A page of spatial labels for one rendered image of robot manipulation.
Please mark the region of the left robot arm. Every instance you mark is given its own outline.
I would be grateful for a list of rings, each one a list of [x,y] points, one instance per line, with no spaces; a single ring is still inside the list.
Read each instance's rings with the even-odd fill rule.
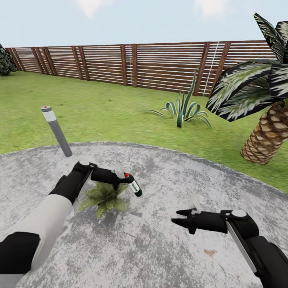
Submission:
[[[113,184],[117,190],[125,178],[122,166],[111,170],[80,160],[63,175],[48,196],[0,242],[0,288],[14,288],[29,271],[39,269],[49,257],[75,199],[88,180]]]

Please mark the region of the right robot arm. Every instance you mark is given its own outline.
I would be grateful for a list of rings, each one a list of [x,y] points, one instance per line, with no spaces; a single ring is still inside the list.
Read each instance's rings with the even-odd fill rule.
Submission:
[[[189,210],[176,214],[186,219],[171,221],[187,228],[194,235],[196,229],[228,234],[230,232],[237,247],[264,288],[288,288],[288,258],[275,244],[259,236],[254,219],[245,211],[221,210],[220,213],[201,211],[200,196],[195,194],[188,203]]]

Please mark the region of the insectifuge atomizer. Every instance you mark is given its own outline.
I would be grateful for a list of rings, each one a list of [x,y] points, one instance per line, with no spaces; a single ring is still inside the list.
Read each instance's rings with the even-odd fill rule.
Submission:
[[[136,194],[137,197],[140,197],[143,192],[142,192],[141,188],[139,188],[139,186],[137,185],[132,174],[125,173],[125,178],[133,181],[132,183],[128,184],[128,186],[131,187],[131,189],[133,190],[133,192]]]

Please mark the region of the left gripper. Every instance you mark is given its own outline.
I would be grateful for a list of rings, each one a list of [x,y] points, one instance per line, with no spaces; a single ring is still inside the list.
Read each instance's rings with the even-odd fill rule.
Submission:
[[[113,189],[115,189],[115,190],[117,190],[119,185],[121,185],[122,183],[130,184],[130,183],[133,182],[130,179],[126,179],[126,178],[120,179],[120,178],[118,178],[117,175],[115,173],[112,173],[111,170],[108,170],[108,169],[105,169],[105,168],[102,168],[102,169],[104,169],[104,172],[103,172],[103,175],[102,175],[102,178],[101,178],[100,182],[113,184]]]

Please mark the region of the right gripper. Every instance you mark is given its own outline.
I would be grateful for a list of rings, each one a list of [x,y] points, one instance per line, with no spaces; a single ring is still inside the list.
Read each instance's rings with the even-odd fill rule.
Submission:
[[[189,208],[189,210],[179,210],[176,211],[176,214],[187,216],[186,219],[175,219],[172,218],[171,221],[179,226],[187,228],[189,233],[194,235],[196,229],[203,229],[215,232],[213,230],[211,215],[212,212],[201,211],[200,214],[192,214],[191,211],[193,209]]]

